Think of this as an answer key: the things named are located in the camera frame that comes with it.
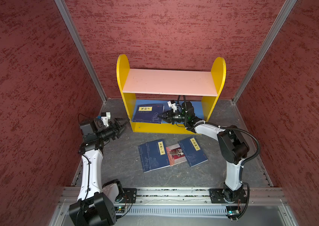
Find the blue book Guiguzi label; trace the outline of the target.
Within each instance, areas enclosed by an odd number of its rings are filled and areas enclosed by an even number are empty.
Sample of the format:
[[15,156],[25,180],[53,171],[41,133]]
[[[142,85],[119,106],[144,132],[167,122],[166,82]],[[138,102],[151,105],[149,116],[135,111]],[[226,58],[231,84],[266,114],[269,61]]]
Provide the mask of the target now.
[[163,111],[163,104],[138,105],[132,122],[161,124],[162,119],[159,115],[161,115]]

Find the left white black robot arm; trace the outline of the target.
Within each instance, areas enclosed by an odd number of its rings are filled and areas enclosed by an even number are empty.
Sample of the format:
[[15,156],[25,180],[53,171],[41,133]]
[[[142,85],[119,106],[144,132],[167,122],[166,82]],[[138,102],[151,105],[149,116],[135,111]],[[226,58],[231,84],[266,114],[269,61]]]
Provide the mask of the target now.
[[83,162],[81,189],[77,202],[70,205],[69,216],[76,226],[113,226],[116,221],[114,203],[124,191],[119,180],[102,184],[102,161],[105,145],[120,138],[127,119],[108,116],[90,118],[79,123],[83,142],[79,154]]

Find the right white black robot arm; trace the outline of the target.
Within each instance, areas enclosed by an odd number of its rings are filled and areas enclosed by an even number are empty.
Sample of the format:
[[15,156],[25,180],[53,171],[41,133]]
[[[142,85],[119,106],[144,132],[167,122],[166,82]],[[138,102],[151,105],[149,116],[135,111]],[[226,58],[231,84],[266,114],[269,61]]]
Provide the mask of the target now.
[[[224,182],[224,199],[227,203],[233,203],[240,198],[244,186],[250,190],[250,186],[242,181],[244,165],[260,154],[259,141],[249,132],[232,125],[228,127],[206,122],[197,117],[191,102],[185,101],[182,106],[174,101],[169,101],[170,110],[159,114],[159,118],[167,123],[183,123],[185,129],[195,134],[208,136],[219,143],[222,157],[226,160],[226,178]],[[251,137],[256,143],[256,151],[250,157],[247,154],[250,150],[244,134]]]

